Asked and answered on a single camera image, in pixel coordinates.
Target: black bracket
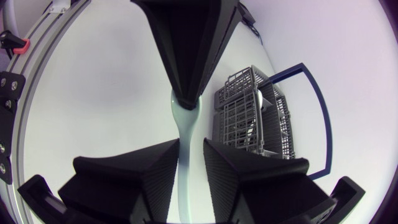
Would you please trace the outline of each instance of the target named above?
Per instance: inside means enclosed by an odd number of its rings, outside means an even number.
[[[17,101],[21,97],[25,77],[11,72],[0,72],[0,178],[12,184],[11,155]]]

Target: red clip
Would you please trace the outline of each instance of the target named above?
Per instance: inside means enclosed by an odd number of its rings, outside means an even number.
[[[13,49],[12,51],[14,52],[14,54],[24,54],[27,51],[27,49],[29,48],[29,45],[30,45],[30,40],[23,39],[23,41],[26,41],[25,46],[23,48]]]

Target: dish rack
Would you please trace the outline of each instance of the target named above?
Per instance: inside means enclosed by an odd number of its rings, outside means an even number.
[[[229,76],[215,93],[215,109],[214,141],[266,157],[294,158],[285,96],[257,67]]]

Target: blue wire frame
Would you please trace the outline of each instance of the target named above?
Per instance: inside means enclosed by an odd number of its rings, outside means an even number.
[[[332,137],[331,137],[331,124],[330,124],[330,117],[328,113],[328,108],[326,107],[325,99],[323,98],[321,89],[315,79],[313,78],[311,72],[306,68],[303,63],[298,65],[294,65],[291,68],[284,70],[283,72],[279,72],[271,77],[269,77],[269,81],[273,84],[279,83],[280,81],[285,80],[286,78],[290,78],[294,75],[299,73],[304,73],[305,76],[310,81],[312,88],[314,89],[315,93],[317,94],[319,104],[321,104],[321,109],[323,113],[323,120],[325,121],[325,128],[326,128],[326,164],[323,170],[320,170],[316,173],[309,175],[308,177],[312,180],[318,179],[320,177],[324,177],[330,174],[331,170],[331,159],[333,155],[333,146],[332,146]]]

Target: black plastic part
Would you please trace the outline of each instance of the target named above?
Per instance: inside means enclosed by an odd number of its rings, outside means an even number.
[[[180,105],[196,107],[241,20],[238,0],[132,0],[145,12]]]
[[[9,157],[11,155],[11,141],[12,131],[14,130],[15,113],[8,110],[5,106],[7,99],[0,98],[0,143],[4,146],[4,153],[0,153],[1,156]]]
[[[176,139],[114,157],[77,157],[76,175],[58,194],[67,207],[104,222],[166,222],[178,149]]]
[[[337,201],[336,208],[325,219],[324,224],[340,223],[354,209],[365,191],[349,177],[342,177],[330,197]]]
[[[9,100],[18,100],[24,89],[25,77],[11,72],[0,72],[0,81],[2,80],[5,84],[0,85],[0,96]]]
[[[247,24],[252,26],[256,20],[254,20],[253,16],[250,14],[249,10],[247,9],[246,6],[244,6],[244,4],[242,4],[241,2],[239,2],[239,6],[238,6],[239,12],[242,15],[242,20]]]
[[[6,183],[6,184],[12,184],[12,172],[11,172],[11,163],[8,157],[0,154],[0,164],[4,165],[4,168],[6,170],[5,173],[0,172],[0,178]]]
[[[54,197],[44,178],[35,175],[22,185],[18,192],[32,211],[44,222],[51,224],[92,223],[104,224],[72,208],[67,208]]]
[[[25,77],[11,72],[0,72],[0,144],[4,152],[0,153],[0,163],[6,172],[0,172],[0,178],[12,184],[11,155],[12,132],[17,111],[17,100],[21,97],[25,85]]]
[[[26,41],[12,35],[10,32],[3,32],[0,35],[0,43],[2,49],[23,48]]]
[[[305,174],[306,159],[271,159],[205,140],[203,145],[217,222],[316,223],[335,201]]]

